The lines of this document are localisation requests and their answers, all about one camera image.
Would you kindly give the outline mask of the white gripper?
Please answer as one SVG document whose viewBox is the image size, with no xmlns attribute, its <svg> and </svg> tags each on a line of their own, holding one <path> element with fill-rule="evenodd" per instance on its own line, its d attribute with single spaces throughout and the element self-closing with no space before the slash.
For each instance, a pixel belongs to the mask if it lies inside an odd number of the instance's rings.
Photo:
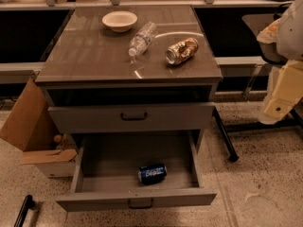
<svg viewBox="0 0 303 227">
<path fill-rule="evenodd" d="M 257 36 L 263 56 L 278 61 L 276 38 L 280 19 L 274 20 Z M 272 67 L 269 74 L 267 96 L 264 98 L 258 121 L 273 125 L 282 120 L 303 98 L 303 61 L 287 61 L 281 68 Z"/>
</svg>

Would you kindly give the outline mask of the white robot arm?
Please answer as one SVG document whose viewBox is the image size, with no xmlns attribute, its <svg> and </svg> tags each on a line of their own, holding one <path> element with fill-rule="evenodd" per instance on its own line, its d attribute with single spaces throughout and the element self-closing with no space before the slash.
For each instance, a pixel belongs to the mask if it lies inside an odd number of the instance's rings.
<svg viewBox="0 0 303 227">
<path fill-rule="evenodd" d="M 278 55 L 288 61 L 271 75 L 277 76 L 263 100 L 258 121 L 270 125 L 280 121 L 303 98 L 303 0 L 294 0 L 282 16 L 257 36 L 263 44 L 276 44 Z"/>
</svg>

